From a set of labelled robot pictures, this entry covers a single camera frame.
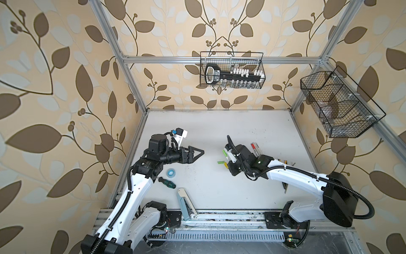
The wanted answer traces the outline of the white marker green end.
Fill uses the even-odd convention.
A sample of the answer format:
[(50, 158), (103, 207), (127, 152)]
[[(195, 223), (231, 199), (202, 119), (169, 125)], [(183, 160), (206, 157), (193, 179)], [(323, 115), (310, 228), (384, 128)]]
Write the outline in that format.
[(225, 148), (223, 149), (223, 154), (229, 160), (228, 151)]

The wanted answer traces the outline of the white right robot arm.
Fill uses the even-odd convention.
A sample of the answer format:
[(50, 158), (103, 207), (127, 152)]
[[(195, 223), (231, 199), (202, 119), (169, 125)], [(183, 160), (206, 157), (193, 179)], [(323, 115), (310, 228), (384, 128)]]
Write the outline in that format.
[(301, 189), (315, 197), (314, 201), (287, 201), (271, 222), (285, 228), (300, 223), (325, 220), (349, 228), (354, 220), (374, 217), (375, 208), (362, 194), (353, 190), (345, 176), (332, 172), (319, 174), (288, 165), (271, 156), (255, 155), (244, 145), (234, 145), (231, 137), (223, 150), (228, 169), (233, 176), (243, 173), (249, 180), (264, 178)]

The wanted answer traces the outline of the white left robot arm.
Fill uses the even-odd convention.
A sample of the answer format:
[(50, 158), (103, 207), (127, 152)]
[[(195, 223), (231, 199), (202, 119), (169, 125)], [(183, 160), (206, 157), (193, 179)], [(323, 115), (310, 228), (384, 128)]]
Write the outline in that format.
[(137, 211), (151, 189), (164, 165), (192, 164), (204, 151), (195, 147), (181, 146), (187, 131), (177, 128), (164, 134), (154, 134), (148, 148), (132, 165), (126, 176), (124, 193), (104, 224), (81, 242), (84, 254), (132, 254), (138, 243), (153, 228), (161, 228), (168, 222), (167, 206), (149, 202), (138, 217)]

